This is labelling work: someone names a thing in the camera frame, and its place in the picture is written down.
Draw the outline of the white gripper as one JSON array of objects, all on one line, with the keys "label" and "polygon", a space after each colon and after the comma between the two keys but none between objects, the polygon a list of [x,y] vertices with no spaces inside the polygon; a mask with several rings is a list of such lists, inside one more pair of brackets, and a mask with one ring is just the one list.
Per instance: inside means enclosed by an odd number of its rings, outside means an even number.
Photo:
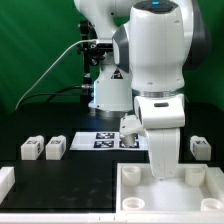
[{"label": "white gripper", "polygon": [[148,144],[152,175],[174,177],[180,149],[180,128],[185,125],[184,95],[164,98],[136,96],[135,114]]}]

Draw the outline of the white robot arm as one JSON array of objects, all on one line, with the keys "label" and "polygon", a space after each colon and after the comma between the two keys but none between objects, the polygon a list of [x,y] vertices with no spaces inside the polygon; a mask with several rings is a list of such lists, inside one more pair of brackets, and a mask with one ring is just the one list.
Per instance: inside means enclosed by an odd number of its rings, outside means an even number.
[{"label": "white robot arm", "polygon": [[197,0],[74,0],[95,29],[100,62],[90,111],[119,116],[127,146],[146,138],[151,171],[176,173],[185,125],[182,71],[201,64],[209,37]]}]

